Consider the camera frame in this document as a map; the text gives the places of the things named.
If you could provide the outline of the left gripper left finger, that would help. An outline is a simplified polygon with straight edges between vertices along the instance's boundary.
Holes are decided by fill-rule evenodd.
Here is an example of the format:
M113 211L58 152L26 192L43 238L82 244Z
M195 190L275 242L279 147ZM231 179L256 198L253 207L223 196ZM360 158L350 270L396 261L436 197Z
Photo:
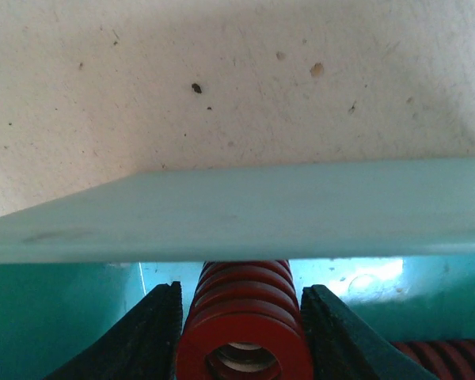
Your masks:
M173 379L181 284L159 284L100 339L47 379Z

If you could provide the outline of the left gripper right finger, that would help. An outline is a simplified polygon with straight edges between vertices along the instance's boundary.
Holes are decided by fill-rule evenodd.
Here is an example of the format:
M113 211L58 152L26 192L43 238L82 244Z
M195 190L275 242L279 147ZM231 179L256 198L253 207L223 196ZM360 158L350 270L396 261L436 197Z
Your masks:
M324 285L304 287L301 313L315 379L434 379Z

